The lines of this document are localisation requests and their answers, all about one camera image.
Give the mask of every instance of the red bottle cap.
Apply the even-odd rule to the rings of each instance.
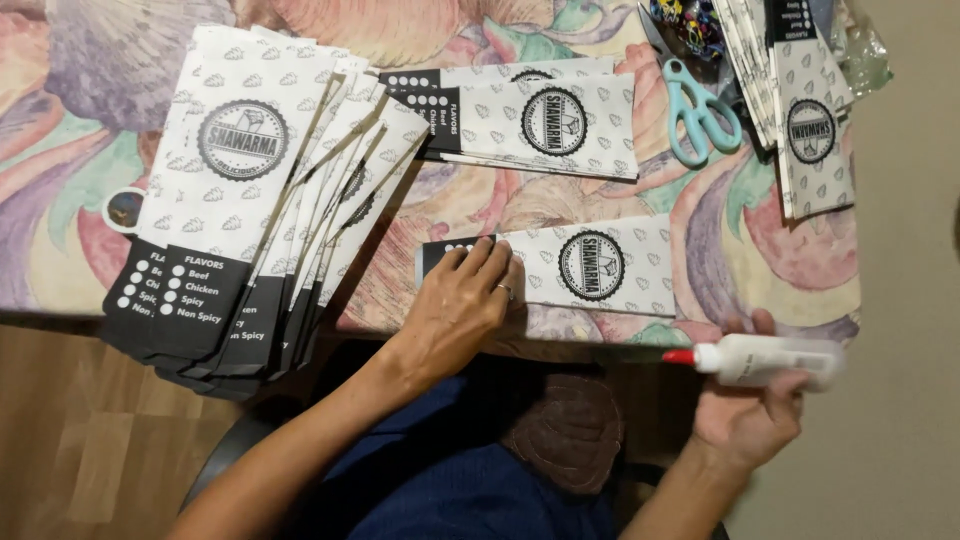
[[[693,351],[689,349],[674,349],[663,353],[663,361],[671,364],[685,364],[688,366],[696,365],[697,361],[693,356]]]

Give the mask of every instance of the clear plastic bag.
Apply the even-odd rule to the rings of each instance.
[[[894,78],[887,47],[857,0],[836,0],[831,41],[834,57],[856,99],[880,90]]]

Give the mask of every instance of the patterned fabric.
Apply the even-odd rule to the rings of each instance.
[[[677,320],[530,306],[526,327],[508,330],[494,350],[577,355],[523,336],[683,345],[716,339],[728,314],[754,307],[770,309],[786,334],[857,333],[852,211],[784,225],[775,171],[747,145],[713,153],[698,171],[680,165],[636,3],[78,0],[46,13],[22,4],[4,2],[0,12],[0,309],[99,313],[129,249],[101,207],[120,187],[147,186],[189,36],[211,21],[289,29],[385,70],[613,55],[616,73],[634,73],[638,184],[425,163],[394,218],[381,221],[382,239],[368,242],[371,262],[345,283],[356,283],[352,296],[341,287],[341,330],[399,329],[423,242],[669,212]],[[852,155],[852,129],[839,142]]]

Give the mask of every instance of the person's arm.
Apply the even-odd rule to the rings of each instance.
[[[773,333],[773,318],[765,310],[754,313],[754,325],[760,333]],[[731,330],[743,326],[731,322]],[[785,371],[762,390],[709,381],[693,435],[620,540],[707,540],[754,469],[800,434],[798,389],[806,379],[806,372]]]
[[[463,369],[522,292],[510,245],[487,238],[448,252],[424,279],[403,329],[343,385],[258,443],[183,511],[168,540],[259,538],[349,445]]]

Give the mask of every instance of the beige wall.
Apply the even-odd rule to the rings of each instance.
[[[960,539],[960,3],[860,2],[897,75],[853,113],[862,331],[733,540]]]

